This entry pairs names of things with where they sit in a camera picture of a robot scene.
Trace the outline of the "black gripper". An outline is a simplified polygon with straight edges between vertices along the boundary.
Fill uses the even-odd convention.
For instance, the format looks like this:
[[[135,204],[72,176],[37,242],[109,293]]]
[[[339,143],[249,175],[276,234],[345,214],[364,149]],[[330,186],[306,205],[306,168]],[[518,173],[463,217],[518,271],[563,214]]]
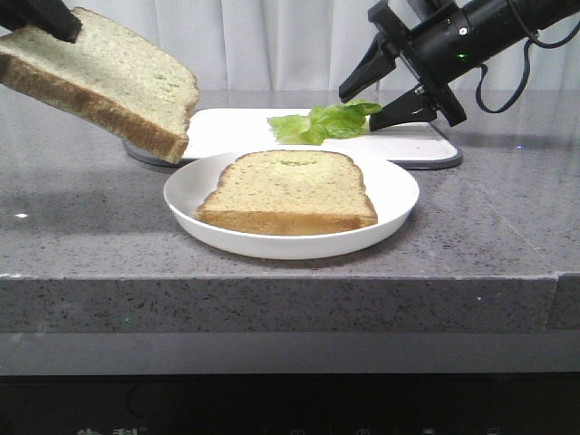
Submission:
[[[467,119],[449,83],[473,66],[474,24],[469,18],[473,4],[453,1],[441,7],[414,28],[405,23],[384,1],[368,12],[379,33],[339,86],[341,102],[351,101],[396,68],[399,57],[418,84],[369,118],[370,131],[413,122],[430,122],[440,112],[453,127]]]

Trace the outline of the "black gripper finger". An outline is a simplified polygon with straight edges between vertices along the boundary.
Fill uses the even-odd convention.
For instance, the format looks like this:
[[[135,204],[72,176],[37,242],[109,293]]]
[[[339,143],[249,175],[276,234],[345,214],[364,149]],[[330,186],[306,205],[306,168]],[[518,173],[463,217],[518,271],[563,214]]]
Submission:
[[[64,42],[75,43],[82,22],[61,0],[1,0],[1,26],[15,31],[33,24]]]

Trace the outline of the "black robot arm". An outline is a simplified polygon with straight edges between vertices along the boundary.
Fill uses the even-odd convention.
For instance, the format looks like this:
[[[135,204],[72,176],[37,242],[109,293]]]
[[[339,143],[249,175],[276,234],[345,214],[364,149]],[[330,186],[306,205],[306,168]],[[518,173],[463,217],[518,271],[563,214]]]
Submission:
[[[411,1],[419,18],[412,29],[380,1],[368,11],[378,33],[353,70],[340,85],[339,97],[348,102],[361,91],[392,72],[402,59],[418,83],[410,91],[371,115],[369,128],[377,131],[410,122],[429,122],[443,114],[450,126],[467,115],[451,91],[450,82],[468,71],[488,71],[485,62],[509,46],[524,41],[555,49],[579,32],[573,28],[559,42],[545,43],[537,33],[579,11],[576,1]]]

